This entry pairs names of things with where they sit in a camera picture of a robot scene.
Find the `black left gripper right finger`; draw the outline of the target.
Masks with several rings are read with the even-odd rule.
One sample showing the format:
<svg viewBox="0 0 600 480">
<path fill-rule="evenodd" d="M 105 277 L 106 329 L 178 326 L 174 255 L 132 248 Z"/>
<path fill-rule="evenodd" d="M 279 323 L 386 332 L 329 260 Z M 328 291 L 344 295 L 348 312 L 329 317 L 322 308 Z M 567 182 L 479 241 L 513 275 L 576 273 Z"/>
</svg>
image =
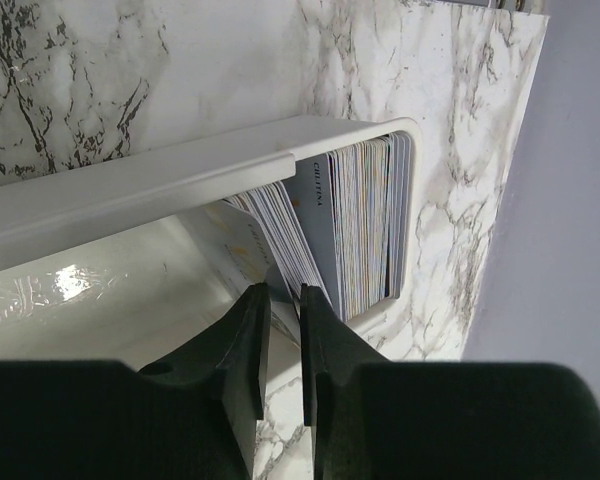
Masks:
<svg viewBox="0 0 600 480">
<path fill-rule="evenodd" d="M 301 293 L 305 422 L 318 479 L 596 479 L 600 412 L 547 363 L 397 362 Z"/>
</svg>

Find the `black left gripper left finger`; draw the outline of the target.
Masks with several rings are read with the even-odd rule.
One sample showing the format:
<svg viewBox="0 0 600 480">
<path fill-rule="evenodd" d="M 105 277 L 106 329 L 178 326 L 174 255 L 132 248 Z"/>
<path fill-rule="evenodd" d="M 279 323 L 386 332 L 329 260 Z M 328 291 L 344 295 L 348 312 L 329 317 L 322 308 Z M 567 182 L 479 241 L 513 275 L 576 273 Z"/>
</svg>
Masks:
<svg viewBox="0 0 600 480">
<path fill-rule="evenodd" d="M 270 296 L 139 370 L 0 361 L 0 479 L 248 479 L 264 415 Z"/>
</svg>

